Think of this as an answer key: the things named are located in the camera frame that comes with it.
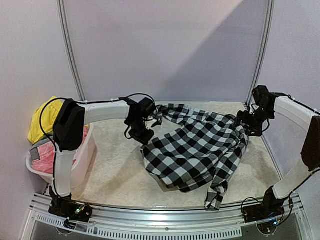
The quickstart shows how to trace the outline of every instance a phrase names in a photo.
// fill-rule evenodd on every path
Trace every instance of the white wall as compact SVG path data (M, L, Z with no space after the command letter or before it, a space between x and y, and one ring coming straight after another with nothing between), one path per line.
M276 0L259 85L292 95L299 102L320 110L320 2ZM282 174L295 165L306 132L276 116L265 136ZM320 239L320 174L298 191L314 239Z
M56 0L1 1L0 23L0 239L16 240L45 186L25 165L33 112L52 95L78 94Z
M88 100L149 93L158 101L245 102L267 0L68 0Z

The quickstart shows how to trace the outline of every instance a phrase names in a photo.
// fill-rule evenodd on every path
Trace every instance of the vertical metal post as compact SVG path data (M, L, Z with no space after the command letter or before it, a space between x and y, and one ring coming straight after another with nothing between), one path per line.
M68 55L75 87L78 92L80 100L84 101L84 100L86 100L86 96L85 96L85 91L84 91L84 88L83 88L81 80L80 80L79 72L78 72L77 65L76 65L75 55L74 55L71 40L70 40L65 1L64 0L57 0L57 3L58 3L59 15L60 15L62 35L64 38L65 48L66 48L66 52Z
M259 76L260 76L260 72L261 72L263 61L264 61L265 54L266 54L268 38L269 38L269 34L270 34L270 29L271 29L272 15L273 15L273 12L274 12L274 6L275 6L275 0L269 0L268 1L268 9L267 9L266 18L265 18L265 23L264 23L264 28L263 28L262 39L261 39L258 62L257 62L256 67L255 67L253 81L252 81L252 84L251 84L251 87L250 87L250 91L248 93L248 96L247 96L246 102L245 102L247 106L250 105L250 103L252 101L252 98L253 98L251 92L258 84L258 79L259 79Z

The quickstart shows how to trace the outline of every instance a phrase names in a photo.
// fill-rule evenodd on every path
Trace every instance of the black and white checkered fabric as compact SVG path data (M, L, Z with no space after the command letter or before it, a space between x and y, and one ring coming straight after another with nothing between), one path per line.
M183 104L158 106L158 115L182 127L154 138L141 149L146 170L167 188L187 193L211 183L204 205L219 210L228 182L248 145L235 116L206 112Z

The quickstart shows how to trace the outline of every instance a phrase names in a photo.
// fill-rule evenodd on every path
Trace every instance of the checkered shirt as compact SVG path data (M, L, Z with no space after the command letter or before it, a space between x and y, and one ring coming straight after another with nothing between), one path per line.
M219 210L228 182L248 145L240 125L231 125L233 115L207 112L183 104L160 105L156 118L181 125L177 130L154 138L141 148L145 169L168 189L187 193L211 183L204 205Z

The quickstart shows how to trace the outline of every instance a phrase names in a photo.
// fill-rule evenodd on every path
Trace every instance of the clothes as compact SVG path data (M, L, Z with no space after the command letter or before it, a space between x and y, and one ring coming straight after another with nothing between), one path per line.
M87 138L88 132L89 129L87 127L84 127L82 144L75 152L73 164L75 164L76 159L80 154L80 150ZM36 143L34 146L32 146L32 148L29 151L32 159L32 168L34 170L39 171L41 173L53 174L55 147L48 138Z
M183 104L158 107L158 116L182 125L172 133L156 137L141 148L145 169L167 188L181 192L211 183L206 208L219 210L228 182L237 169L249 138L240 125L231 125L233 115L206 112Z
M51 101L53 99L56 99L56 97L55 96L51 97L49 101ZM37 143L38 141L43 139L45 136L40 128L40 114L46 104L47 104L47 102L42 104L42 106L39 107L33 114L33 117L31 120L31 127L30 127L30 131L28 134L28 140L32 144ZM45 110L42 114L41 123L42 123L42 127L46 133L50 133L53 131L53 125L55 123L55 120L58 116L58 113L59 113L62 105L63 105L63 103L60 100L56 100L56 101L51 102L45 108Z

